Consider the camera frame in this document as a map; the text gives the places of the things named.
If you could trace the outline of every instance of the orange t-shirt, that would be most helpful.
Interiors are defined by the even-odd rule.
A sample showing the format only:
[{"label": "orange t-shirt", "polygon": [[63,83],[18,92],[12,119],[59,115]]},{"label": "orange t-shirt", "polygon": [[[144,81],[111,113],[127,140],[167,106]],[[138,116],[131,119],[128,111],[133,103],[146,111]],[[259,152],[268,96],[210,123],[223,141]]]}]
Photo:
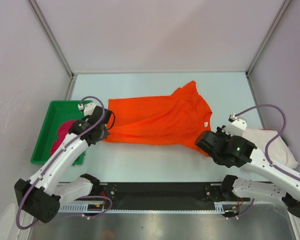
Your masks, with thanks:
[{"label": "orange t-shirt", "polygon": [[114,112],[115,123],[105,142],[181,144],[207,156],[195,141],[203,131],[211,130],[212,111],[198,94],[195,81],[170,96],[109,99],[108,109]]}]

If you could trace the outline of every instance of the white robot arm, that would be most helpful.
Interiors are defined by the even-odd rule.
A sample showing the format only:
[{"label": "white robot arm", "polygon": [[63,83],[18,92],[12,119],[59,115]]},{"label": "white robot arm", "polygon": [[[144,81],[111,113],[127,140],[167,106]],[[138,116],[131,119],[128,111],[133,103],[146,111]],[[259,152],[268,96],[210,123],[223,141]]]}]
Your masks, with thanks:
[{"label": "white robot arm", "polygon": [[88,103],[79,105],[84,113],[84,118],[77,120],[65,136],[64,141],[49,160],[27,181],[19,179],[14,185],[14,190],[21,209],[34,216],[43,223],[51,221],[58,210],[80,197],[99,192],[100,181],[89,175],[83,174],[76,181],[58,186],[58,183],[73,164],[91,144],[105,139],[108,136],[106,124],[112,112]]},{"label": "white robot arm", "polygon": [[236,166],[256,173],[271,183],[254,182],[236,176],[226,176],[224,189],[239,198],[252,198],[287,207],[300,218],[300,173],[275,159],[267,158],[254,143],[241,137],[247,127],[244,118],[232,114],[231,124],[218,127],[216,132],[205,131],[196,140],[196,145],[208,153],[218,165]]}]

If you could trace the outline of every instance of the light blue table top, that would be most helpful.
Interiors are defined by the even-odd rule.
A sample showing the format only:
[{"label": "light blue table top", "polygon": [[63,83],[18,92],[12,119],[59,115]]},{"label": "light blue table top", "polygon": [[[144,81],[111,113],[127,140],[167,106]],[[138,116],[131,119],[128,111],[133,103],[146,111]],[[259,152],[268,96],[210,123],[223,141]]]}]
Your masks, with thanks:
[{"label": "light blue table top", "polygon": [[[77,77],[71,99],[95,96],[107,107],[108,99],[170,95],[192,80],[213,111],[213,131],[227,125],[230,114],[255,105],[243,72],[83,74]],[[262,128],[256,110],[244,118],[248,127]],[[265,180],[236,167],[219,166],[211,158],[181,145],[107,142],[92,145],[83,165],[71,167],[61,180],[73,181],[84,173],[102,182],[219,182],[228,174]]]}]

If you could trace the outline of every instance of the white wall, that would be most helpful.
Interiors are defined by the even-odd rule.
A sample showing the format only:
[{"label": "white wall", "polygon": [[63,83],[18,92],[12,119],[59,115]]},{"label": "white wall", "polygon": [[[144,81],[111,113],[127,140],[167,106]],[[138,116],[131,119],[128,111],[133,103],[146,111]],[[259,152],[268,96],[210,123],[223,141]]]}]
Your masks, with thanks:
[{"label": "white wall", "polygon": [[[291,4],[252,72],[251,81],[258,103],[275,104],[285,111],[284,137],[300,162],[300,0]],[[282,117],[276,110],[261,112],[267,128],[282,127]]]},{"label": "white wall", "polygon": [[48,105],[69,83],[26,0],[0,0],[0,214],[30,163]]},{"label": "white wall", "polygon": [[37,0],[75,73],[244,72],[283,0]]}]

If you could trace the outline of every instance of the green tray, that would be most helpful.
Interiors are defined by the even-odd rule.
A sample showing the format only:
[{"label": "green tray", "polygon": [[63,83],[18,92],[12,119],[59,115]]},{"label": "green tray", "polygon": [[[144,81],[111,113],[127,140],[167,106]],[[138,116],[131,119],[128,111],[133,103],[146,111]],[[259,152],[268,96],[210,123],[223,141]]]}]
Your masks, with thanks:
[{"label": "green tray", "polygon": [[[57,132],[60,126],[71,120],[78,120],[84,117],[79,111],[80,101],[52,101],[46,112],[43,125],[36,141],[36,145],[31,157],[33,164],[45,164],[50,158],[50,150],[53,143],[58,139]],[[75,161],[74,165],[81,165],[84,162],[85,153],[82,153]]]}]

